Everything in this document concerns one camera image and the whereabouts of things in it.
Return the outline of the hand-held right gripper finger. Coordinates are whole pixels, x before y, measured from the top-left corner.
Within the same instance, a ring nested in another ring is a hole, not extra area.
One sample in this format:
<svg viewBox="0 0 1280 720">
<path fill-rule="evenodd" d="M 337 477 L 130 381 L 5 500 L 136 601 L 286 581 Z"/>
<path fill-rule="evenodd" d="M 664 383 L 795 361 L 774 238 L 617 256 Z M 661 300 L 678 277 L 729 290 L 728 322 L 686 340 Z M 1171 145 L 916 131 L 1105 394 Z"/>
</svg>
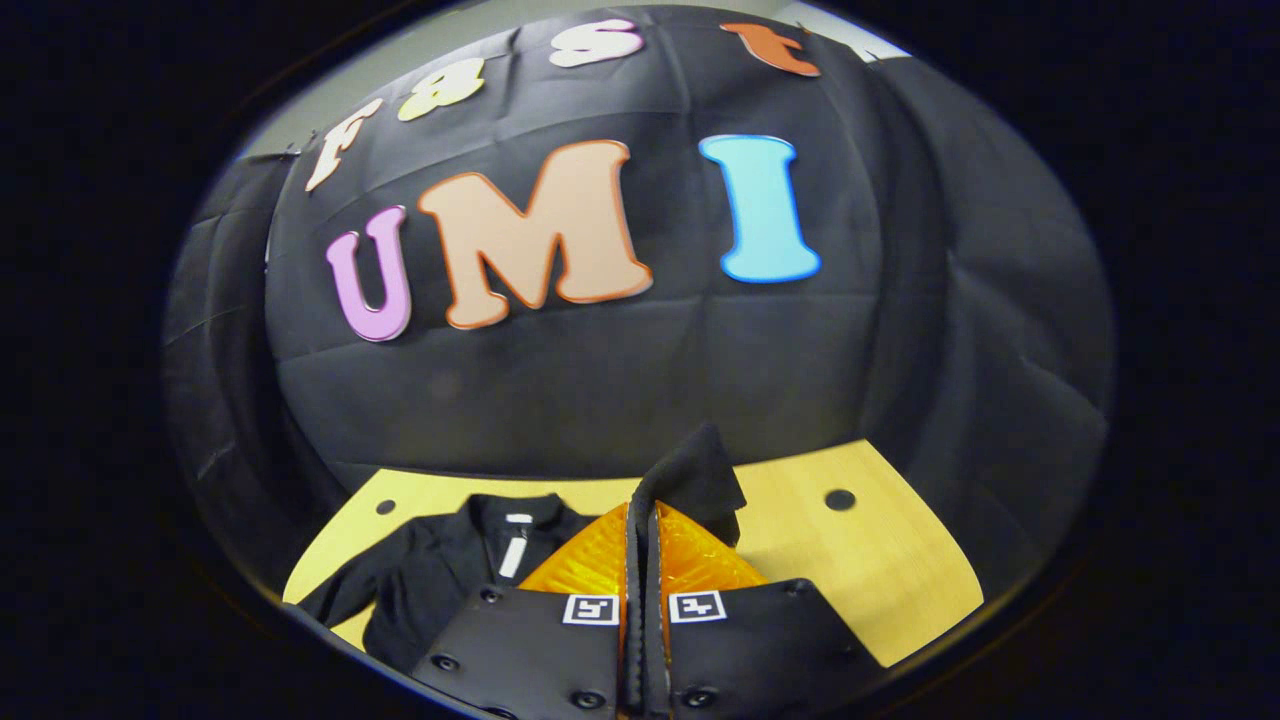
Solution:
<svg viewBox="0 0 1280 720">
<path fill-rule="evenodd" d="M 645 703 L 654 719 L 818 719 L 883 667 L 806 578 L 768 582 L 687 515 L 648 523 Z"/>
<path fill-rule="evenodd" d="M 475 591 L 412 678 L 477 715 L 631 714 L 643 679 L 643 621 L 628 520 L 628 505 L 621 503 L 525 582 Z"/>
</svg>

